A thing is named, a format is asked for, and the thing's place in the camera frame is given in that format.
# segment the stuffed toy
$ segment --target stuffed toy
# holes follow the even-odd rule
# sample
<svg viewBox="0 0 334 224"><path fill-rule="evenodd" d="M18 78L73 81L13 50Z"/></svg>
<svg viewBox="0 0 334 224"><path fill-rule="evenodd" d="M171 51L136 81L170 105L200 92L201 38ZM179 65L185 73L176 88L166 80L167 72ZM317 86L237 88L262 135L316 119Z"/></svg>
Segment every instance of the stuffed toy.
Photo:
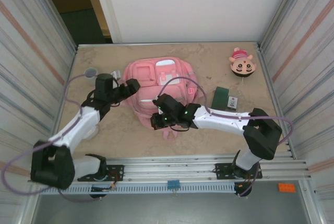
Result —
<svg viewBox="0 0 334 224"><path fill-rule="evenodd" d="M256 64L252 63L252 58L252 55L247 56L246 51L235 48L232 57L229 58L233 62L231 64L232 72L243 78L251 75L256 69Z"/></svg>

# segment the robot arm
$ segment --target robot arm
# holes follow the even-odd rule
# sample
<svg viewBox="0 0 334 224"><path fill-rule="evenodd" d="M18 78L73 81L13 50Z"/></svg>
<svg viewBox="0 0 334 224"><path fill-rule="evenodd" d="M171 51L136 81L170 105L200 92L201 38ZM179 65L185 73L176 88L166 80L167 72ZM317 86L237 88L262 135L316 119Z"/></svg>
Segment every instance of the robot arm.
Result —
<svg viewBox="0 0 334 224"><path fill-rule="evenodd" d="M241 119L249 116L268 116L261 109L255 108L251 113L231 113L210 109L210 112L234 116L234 119L228 119L210 114L204 106L199 104L190 103L183 106L167 94L161 95L153 103L159 108L159 113L151 118L154 129L179 125L183 128L212 128L243 136L248 147L240 150L234 158L231 173L236 177L245 178L253 165L261 159L274 158L282 134L281 127L273 120Z"/></svg>
<svg viewBox="0 0 334 224"><path fill-rule="evenodd" d="M69 122L60 132L46 142L52 145L34 152L31 164L31 180L53 186L59 189L68 188L76 178L87 174L95 174L103 178L106 173L104 157L88 154L80 159L72 159L72 153L82 139L97 125L110 111L112 104L120 103L139 90L139 83L135 79L115 86L115 79L110 74L99 74L96 79L94 97L88 97L83 102L82 111ZM34 147L45 144L38 141Z"/></svg>

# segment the blue clip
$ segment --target blue clip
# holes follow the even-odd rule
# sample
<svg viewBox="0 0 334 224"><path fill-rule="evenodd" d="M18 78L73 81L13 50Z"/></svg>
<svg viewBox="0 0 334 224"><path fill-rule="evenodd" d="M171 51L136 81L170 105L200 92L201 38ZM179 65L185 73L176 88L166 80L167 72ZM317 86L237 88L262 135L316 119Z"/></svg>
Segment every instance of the blue clip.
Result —
<svg viewBox="0 0 334 224"><path fill-rule="evenodd" d="M175 180L175 181L167 181L167 189L168 190L175 190L175 189L180 189L180 181Z"/></svg>

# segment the small label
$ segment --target small label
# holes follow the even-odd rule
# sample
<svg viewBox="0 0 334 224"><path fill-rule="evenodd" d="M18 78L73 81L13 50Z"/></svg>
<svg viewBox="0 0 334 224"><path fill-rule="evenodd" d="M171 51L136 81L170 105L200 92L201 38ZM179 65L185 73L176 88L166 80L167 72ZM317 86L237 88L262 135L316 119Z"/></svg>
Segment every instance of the small label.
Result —
<svg viewBox="0 0 334 224"><path fill-rule="evenodd" d="M238 98L229 96L228 108L233 111L236 111L237 102L238 102Z"/></svg>

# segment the beige table surface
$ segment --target beige table surface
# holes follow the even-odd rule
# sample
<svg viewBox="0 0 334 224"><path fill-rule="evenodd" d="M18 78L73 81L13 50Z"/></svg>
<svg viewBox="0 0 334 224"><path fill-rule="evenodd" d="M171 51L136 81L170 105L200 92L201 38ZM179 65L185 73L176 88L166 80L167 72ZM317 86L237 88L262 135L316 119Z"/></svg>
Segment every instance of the beige table surface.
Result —
<svg viewBox="0 0 334 224"><path fill-rule="evenodd" d="M229 57L235 47L254 56L256 71L244 78L235 76L230 69ZM237 111L250 112L254 107L275 115L261 66L251 42L187 43L153 45L103 45L79 48L72 76L95 67L99 73L110 73L141 58L176 56L191 63L199 83L208 93L209 106L216 86L228 88L230 95L238 97ZM93 90L85 78L79 78L69 87L68 97L82 103ZM66 103L60 123L64 127L78 108ZM234 154L246 146L243 137L213 129L190 129L179 133L176 140L165 140L162 133L145 128L130 108L112 108L99 123L98 135L82 141L75 150L78 157L87 153L107 158L152 157L174 155ZM278 151L286 151L285 145Z"/></svg>

